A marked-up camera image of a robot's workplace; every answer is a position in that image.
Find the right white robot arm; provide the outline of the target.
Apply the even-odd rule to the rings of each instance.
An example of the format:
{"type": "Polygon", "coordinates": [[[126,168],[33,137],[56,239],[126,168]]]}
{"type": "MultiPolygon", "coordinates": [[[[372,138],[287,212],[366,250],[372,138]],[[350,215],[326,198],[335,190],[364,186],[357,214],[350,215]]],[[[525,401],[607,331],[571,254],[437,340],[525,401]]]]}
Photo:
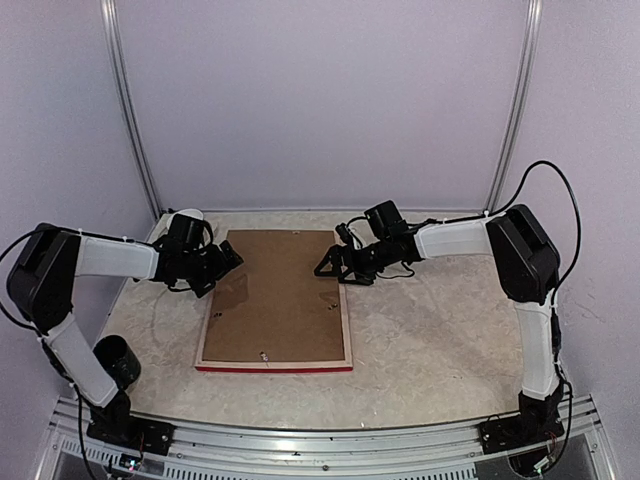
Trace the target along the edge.
{"type": "Polygon", "coordinates": [[[375,242],[364,245],[349,224],[339,224],[335,229],[339,241],[315,267],[315,276],[370,286],[386,267],[396,263],[409,267],[440,257],[490,256],[519,321],[524,365],[521,392],[542,401],[557,390],[561,335],[555,293],[560,284],[560,257],[528,207],[516,205],[501,213],[411,224],[394,202],[386,201],[362,217],[375,242]]]}

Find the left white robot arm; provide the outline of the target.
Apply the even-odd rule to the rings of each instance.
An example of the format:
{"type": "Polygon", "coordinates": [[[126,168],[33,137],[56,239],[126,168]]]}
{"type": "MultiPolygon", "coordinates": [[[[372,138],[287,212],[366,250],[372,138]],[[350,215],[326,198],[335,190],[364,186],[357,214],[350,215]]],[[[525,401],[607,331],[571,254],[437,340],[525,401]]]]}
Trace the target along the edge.
{"type": "Polygon", "coordinates": [[[30,330],[62,377],[90,405],[104,409],[123,389],[96,357],[79,326],[75,297],[84,277],[150,281],[176,292],[180,282],[203,297],[242,257],[227,240],[208,239],[204,220],[177,217],[153,242],[115,237],[41,223],[15,239],[3,252],[16,255],[6,277],[8,298],[16,309],[8,319],[30,330]]]}

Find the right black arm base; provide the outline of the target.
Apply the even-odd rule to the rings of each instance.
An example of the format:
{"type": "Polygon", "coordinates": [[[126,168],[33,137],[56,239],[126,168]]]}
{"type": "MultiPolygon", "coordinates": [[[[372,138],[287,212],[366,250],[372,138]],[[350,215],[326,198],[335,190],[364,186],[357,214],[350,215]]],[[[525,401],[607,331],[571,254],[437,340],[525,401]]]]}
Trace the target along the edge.
{"type": "Polygon", "coordinates": [[[485,420],[478,425],[483,453],[499,453],[564,435],[558,411],[562,398],[562,385],[542,400],[520,392],[516,415],[485,420]]]}

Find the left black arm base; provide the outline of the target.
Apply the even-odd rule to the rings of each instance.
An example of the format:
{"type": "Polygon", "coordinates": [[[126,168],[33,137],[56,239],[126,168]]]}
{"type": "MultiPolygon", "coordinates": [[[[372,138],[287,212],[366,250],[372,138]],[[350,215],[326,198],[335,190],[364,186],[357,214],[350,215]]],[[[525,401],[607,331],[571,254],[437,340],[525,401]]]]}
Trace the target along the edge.
{"type": "Polygon", "coordinates": [[[90,438],[141,453],[168,455],[176,427],[133,415],[130,398],[124,391],[118,391],[105,407],[89,404],[89,410],[90,438]]]}

